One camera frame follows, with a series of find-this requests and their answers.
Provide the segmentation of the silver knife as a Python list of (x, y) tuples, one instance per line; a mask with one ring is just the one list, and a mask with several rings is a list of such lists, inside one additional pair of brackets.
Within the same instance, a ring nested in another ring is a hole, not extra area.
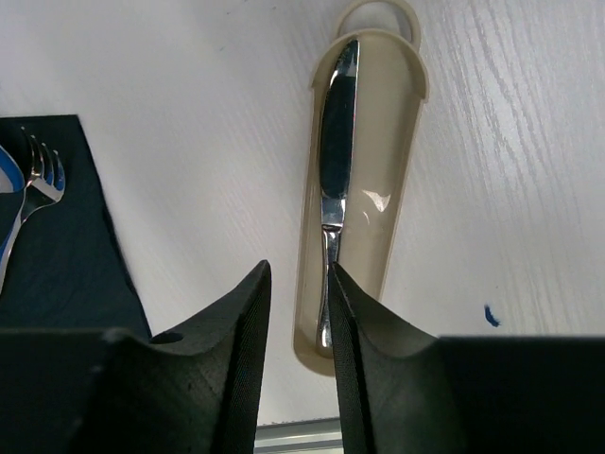
[(318, 353), (332, 356), (328, 271), (338, 261), (351, 180), (354, 118), (358, 83), (359, 41), (352, 39), (339, 54), (329, 80), (320, 121), (319, 180), (323, 277), (316, 335)]

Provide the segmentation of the silver fork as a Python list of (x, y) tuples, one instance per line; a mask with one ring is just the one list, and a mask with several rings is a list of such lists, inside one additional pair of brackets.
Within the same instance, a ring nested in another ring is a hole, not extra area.
[(27, 219), (42, 208), (61, 201), (66, 186), (59, 153), (21, 127), (30, 154), (29, 170), (23, 173), (14, 158), (1, 148), (1, 170), (13, 193), (23, 195), (19, 209), (1, 245), (1, 288), (4, 287), (9, 260), (17, 236)]

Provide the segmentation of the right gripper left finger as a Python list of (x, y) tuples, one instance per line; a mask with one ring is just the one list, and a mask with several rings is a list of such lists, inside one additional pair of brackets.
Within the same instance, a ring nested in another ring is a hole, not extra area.
[(271, 269), (151, 340), (124, 328), (5, 329), (5, 453), (250, 453)]

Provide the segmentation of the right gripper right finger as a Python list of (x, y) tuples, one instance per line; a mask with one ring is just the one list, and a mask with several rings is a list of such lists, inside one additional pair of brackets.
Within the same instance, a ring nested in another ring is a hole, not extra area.
[(601, 337), (434, 337), (329, 270), (348, 453), (600, 453)]

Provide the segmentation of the black paper napkin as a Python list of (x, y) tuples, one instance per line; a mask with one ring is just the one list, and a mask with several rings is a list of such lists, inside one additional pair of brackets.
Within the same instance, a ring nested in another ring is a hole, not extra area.
[(123, 327), (149, 338), (78, 117), (2, 118), (1, 144), (21, 167), (28, 165), (26, 134), (58, 152), (66, 189), (60, 202), (34, 213), (16, 238), (1, 292), (2, 327)]

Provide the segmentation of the wooden handled spoon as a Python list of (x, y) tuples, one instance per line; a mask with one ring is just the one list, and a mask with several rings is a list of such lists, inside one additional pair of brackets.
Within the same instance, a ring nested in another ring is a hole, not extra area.
[(19, 232), (24, 203), (25, 179), (12, 156), (1, 148), (1, 283)]

